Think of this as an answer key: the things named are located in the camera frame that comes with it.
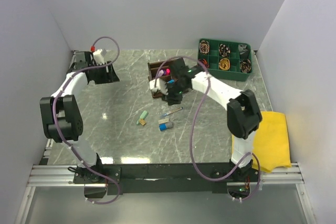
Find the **lilac pen case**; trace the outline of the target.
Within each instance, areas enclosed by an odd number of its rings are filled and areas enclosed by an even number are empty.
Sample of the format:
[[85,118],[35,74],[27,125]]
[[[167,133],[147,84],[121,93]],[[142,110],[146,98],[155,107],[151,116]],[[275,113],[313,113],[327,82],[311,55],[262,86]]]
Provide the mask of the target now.
[[158,78],[161,77],[161,76],[163,76],[163,74],[162,74],[162,69],[158,72],[157,75],[158,75]]

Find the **blue tip long marker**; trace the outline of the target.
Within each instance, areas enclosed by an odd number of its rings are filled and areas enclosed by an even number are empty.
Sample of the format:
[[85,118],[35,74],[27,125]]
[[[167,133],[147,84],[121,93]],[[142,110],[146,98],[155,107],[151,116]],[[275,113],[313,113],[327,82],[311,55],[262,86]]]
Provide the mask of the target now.
[[178,111],[181,111],[181,110],[183,110],[183,107],[179,107],[179,108],[173,109],[173,110],[171,110],[171,111],[165,112],[165,113],[163,113],[163,114],[161,115],[161,117],[164,118],[164,117],[166,117],[166,116],[169,116],[169,115],[171,115],[171,114],[173,114],[173,113],[176,113],[176,112],[178,112]]

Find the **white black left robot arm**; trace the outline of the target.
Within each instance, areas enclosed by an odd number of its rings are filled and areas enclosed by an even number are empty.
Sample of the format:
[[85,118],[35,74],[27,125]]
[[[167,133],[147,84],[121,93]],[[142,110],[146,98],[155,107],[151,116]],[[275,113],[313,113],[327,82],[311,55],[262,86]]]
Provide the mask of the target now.
[[105,170],[100,167],[99,155],[86,140],[80,139],[83,120],[77,97],[91,81],[94,84],[120,81],[111,62],[105,61],[105,55],[104,49],[94,52],[75,51],[74,61],[60,88],[39,102],[45,136],[67,147],[75,156],[78,167],[89,167],[86,176],[93,183],[104,179]]

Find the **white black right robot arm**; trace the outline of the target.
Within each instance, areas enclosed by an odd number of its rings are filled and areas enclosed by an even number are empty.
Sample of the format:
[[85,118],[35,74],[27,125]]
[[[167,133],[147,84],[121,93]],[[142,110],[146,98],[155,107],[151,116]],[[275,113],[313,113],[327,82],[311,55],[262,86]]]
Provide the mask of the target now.
[[248,176],[252,160],[255,135],[262,121],[261,111],[251,90],[233,88],[213,77],[201,65],[188,67],[182,58],[170,65],[176,80],[168,83],[161,78],[150,82],[152,92],[161,92],[168,104],[182,101],[182,94],[188,89],[203,93],[221,105],[227,113],[227,127],[233,135],[233,152],[230,161],[230,175],[236,181]]

